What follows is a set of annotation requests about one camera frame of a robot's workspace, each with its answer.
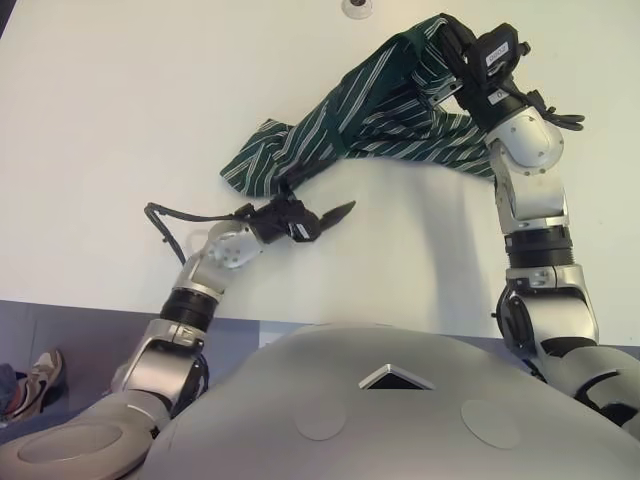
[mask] sticker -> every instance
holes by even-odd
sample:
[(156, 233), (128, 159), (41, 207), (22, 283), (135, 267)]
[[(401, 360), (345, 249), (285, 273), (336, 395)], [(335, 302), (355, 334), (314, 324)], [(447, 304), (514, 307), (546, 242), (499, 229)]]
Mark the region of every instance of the sticker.
[(498, 60), (501, 56), (503, 56), (508, 51), (509, 51), (509, 43), (504, 42), (487, 57), (487, 67), (490, 67), (493, 63), (496, 62), (496, 60)]
[(487, 99), (489, 100), (489, 103), (491, 105), (495, 105), (496, 103), (500, 102), (501, 100), (504, 100), (508, 96), (509, 94), (507, 92), (499, 88), (498, 90), (493, 92), (491, 95), (489, 95)]

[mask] white table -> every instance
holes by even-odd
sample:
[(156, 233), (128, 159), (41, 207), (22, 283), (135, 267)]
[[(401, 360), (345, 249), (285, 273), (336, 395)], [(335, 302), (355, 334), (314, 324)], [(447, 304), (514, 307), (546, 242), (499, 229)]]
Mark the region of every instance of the white table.
[[(561, 166), (575, 253), (601, 340), (640, 344), (640, 6), (624, 0), (375, 0), (359, 22), (339, 0), (20, 0), (0, 40), (0, 298), (157, 311), (179, 265), (144, 205), (234, 210), (246, 199), (218, 172), (263, 120), (296, 123), (385, 39), (445, 9), (477, 33), (516, 26), (533, 47), (519, 85), (587, 115)], [(490, 186), (345, 160), (298, 193), (319, 213), (358, 206), (314, 245), (272, 246), (220, 316), (498, 334)], [(171, 225), (201, 245), (201, 226)]]

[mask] black cable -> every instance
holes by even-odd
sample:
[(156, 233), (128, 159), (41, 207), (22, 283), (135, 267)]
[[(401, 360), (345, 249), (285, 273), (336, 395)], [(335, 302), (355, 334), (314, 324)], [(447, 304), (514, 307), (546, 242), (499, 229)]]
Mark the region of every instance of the black cable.
[(184, 252), (182, 251), (180, 244), (176, 241), (171, 231), (162, 222), (162, 220), (160, 220), (159, 215), (168, 215), (169, 217), (177, 218), (178, 220), (183, 220), (185, 222), (216, 222), (220, 220), (236, 220), (246, 222), (249, 225), (269, 225), (272, 229), (277, 230), (285, 235), (289, 235), (289, 232), (285, 227), (275, 224), (273, 221), (264, 221), (258, 218), (251, 218), (249, 216), (236, 214), (203, 217), (200, 215), (193, 215), (191, 213), (173, 210), (172, 208), (167, 208), (153, 202), (147, 204), (147, 206), (144, 208), (144, 213), (149, 221), (153, 224), (153, 226), (156, 227), (162, 234), (162, 241), (169, 244), (171, 250), (173, 250), (173, 252), (176, 254), (178, 260), (180, 260), (180, 263), (182, 265), (184, 265), (187, 261), (186, 257), (184, 256)]
[(178, 220), (184, 220), (187, 222), (213, 222), (216, 220), (231, 220), (234, 218), (233, 215), (223, 215), (218, 217), (201, 217), (198, 215), (191, 215), (189, 213), (179, 212), (177, 210), (173, 210), (171, 208), (164, 207), (162, 205), (158, 205), (157, 203), (148, 203), (144, 208), (144, 213), (149, 219), (149, 221), (153, 224), (154, 227), (158, 229), (158, 231), (162, 234), (162, 241), (168, 243), (171, 247), (171, 250), (176, 254), (178, 260), (182, 265), (187, 261), (182, 248), (180, 248), (180, 244), (176, 241), (175, 237), (171, 233), (171, 231), (167, 228), (167, 226), (160, 220), (159, 215), (168, 215), (173, 218), (177, 218)]
[(524, 94), (518, 90), (518, 87), (511, 88), (503, 84), (500, 88), (508, 94), (520, 99), (525, 104), (534, 107), (540, 113), (542, 118), (558, 128), (573, 130), (575, 132), (579, 132), (584, 128), (584, 125), (580, 123), (584, 122), (584, 115), (558, 115), (555, 113), (556, 107), (547, 108), (542, 96), (537, 90)]
[(198, 356), (198, 360), (200, 361), (200, 365), (202, 366), (202, 389), (200, 390), (200, 394), (198, 395), (201, 396), (209, 390), (209, 364), (207, 363), (207, 359), (202, 353)]

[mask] sneaker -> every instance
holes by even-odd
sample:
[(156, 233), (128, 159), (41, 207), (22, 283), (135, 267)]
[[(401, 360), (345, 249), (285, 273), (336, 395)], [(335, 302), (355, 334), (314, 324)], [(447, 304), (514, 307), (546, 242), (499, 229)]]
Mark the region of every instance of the sneaker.
[(57, 401), (66, 390), (64, 358), (59, 350), (43, 353), (31, 373), (18, 379), (22, 403), (7, 415), (9, 423), (34, 417)]

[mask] striped fabric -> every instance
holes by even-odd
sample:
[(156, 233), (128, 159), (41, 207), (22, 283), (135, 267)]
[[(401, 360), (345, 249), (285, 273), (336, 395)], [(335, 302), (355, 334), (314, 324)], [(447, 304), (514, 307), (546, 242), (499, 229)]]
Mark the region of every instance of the striped fabric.
[(379, 156), (491, 177), (484, 133), (427, 102), (452, 80), (431, 41), (445, 23), (434, 17), (392, 37), (295, 127), (265, 122), (222, 177), (245, 195), (270, 196), (282, 178), (295, 188), (340, 158)]

